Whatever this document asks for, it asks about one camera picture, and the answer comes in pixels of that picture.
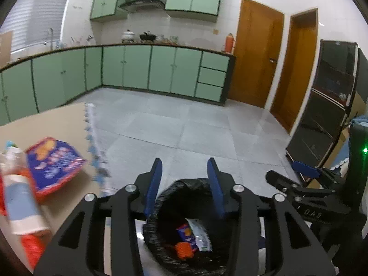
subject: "countertop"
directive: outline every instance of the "countertop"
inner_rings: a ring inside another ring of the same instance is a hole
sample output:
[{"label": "countertop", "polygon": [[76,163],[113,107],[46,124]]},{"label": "countertop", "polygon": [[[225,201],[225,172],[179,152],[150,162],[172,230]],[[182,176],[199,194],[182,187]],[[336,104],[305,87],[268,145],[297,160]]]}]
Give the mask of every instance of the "countertop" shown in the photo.
[{"label": "countertop", "polygon": [[56,49],[53,51],[47,51],[47,52],[43,52],[43,53],[39,53],[39,54],[34,54],[31,56],[27,56],[24,58],[21,58],[17,61],[14,61],[12,63],[9,63],[8,65],[0,68],[0,73],[2,71],[4,71],[5,69],[8,69],[16,64],[22,63],[24,61],[33,59],[33,58],[37,58],[37,57],[41,57],[44,55],[48,55],[48,54],[52,54],[52,53],[58,53],[58,52],[63,52],[63,51],[69,51],[69,50],[73,50],[73,49],[84,49],[84,48],[92,48],[92,47],[113,47],[113,46],[166,46],[166,47],[177,47],[177,48],[186,48],[186,49],[196,49],[199,51],[205,51],[205,52],[210,52],[210,53],[214,53],[214,54],[218,54],[218,55],[224,55],[224,56],[228,56],[228,57],[234,57],[234,55],[232,54],[227,54],[227,53],[223,53],[223,52],[219,52],[219,51],[215,51],[212,49],[202,49],[202,48],[198,48],[198,47],[191,47],[191,46],[181,46],[181,45],[177,45],[177,44],[166,44],[166,43],[116,43],[116,44],[97,44],[97,45],[93,45],[93,46],[78,46],[78,47],[70,47],[70,48],[65,48],[65,49]]}]

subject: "black trash bin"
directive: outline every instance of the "black trash bin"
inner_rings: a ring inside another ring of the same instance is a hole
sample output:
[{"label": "black trash bin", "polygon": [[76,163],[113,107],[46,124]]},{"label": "black trash bin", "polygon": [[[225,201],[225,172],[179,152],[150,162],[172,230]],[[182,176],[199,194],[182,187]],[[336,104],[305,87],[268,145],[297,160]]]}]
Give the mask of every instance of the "black trash bin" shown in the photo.
[{"label": "black trash bin", "polygon": [[[194,258],[182,261],[174,246],[181,242],[176,228],[187,223],[186,218],[201,220],[213,251],[197,251]],[[218,276],[225,273],[236,223],[219,219],[208,179],[184,179],[174,182],[157,198],[143,235],[157,262],[175,275]]]}]

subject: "black pot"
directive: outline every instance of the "black pot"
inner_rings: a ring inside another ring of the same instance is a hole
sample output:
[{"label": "black pot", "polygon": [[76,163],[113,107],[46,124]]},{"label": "black pot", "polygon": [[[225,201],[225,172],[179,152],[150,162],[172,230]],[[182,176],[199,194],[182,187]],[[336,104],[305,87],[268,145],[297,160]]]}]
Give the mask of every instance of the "black pot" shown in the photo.
[{"label": "black pot", "polygon": [[146,32],[144,32],[144,34],[139,35],[139,37],[141,38],[141,40],[154,41],[157,36],[153,34],[147,34]]}]

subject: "orange thermos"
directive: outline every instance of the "orange thermos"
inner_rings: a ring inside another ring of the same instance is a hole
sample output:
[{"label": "orange thermos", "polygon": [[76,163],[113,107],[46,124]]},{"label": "orange thermos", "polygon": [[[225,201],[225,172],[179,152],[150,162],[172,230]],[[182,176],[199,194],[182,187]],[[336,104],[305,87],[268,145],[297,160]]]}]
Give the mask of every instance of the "orange thermos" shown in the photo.
[{"label": "orange thermos", "polygon": [[226,37],[225,41],[225,53],[232,53],[235,39],[231,33]]}]

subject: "window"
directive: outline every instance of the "window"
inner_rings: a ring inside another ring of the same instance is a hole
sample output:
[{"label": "window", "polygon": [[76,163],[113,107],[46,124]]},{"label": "window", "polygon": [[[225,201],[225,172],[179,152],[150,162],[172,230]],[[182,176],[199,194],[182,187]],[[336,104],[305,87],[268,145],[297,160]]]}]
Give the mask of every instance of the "window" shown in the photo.
[{"label": "window", "polygon": [[54,30],[54,40],[60,38],[61,23],[67,0],[17,0],[0,33],[13,31],[11,51],[43,43],[49,29]]}]

